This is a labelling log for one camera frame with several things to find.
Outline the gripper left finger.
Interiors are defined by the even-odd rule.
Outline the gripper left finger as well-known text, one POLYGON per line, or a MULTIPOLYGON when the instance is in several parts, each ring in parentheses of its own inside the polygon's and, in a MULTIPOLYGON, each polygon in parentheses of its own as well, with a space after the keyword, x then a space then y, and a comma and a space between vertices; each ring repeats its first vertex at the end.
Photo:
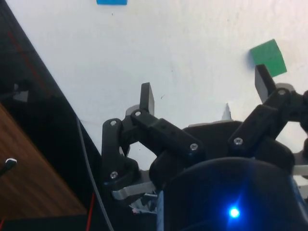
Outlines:
POLYGON ((149 170, 157 189, 185 168, 204 160, 200 140, 165 119, 154 116, 154 96, 150 83, 141 86, 140 103, 123 120, 114 118, 102 128, 102 185, 120 190, 140 179, 138 163, 128 157, 131 144, 141 143, 156 155, 149 170))

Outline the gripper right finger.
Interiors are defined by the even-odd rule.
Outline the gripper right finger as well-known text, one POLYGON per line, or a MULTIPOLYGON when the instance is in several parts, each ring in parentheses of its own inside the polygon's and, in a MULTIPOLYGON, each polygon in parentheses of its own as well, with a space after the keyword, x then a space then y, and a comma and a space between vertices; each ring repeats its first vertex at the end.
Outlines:
POLYGON ((297 122, 308 132, 308 92, 299 94, 277 87, 264 64, 255 66, 255 88, 262 104, 241 123, 228 140, 243 156, 252 153, 265 139, 276 139, 288 122, 297 122))

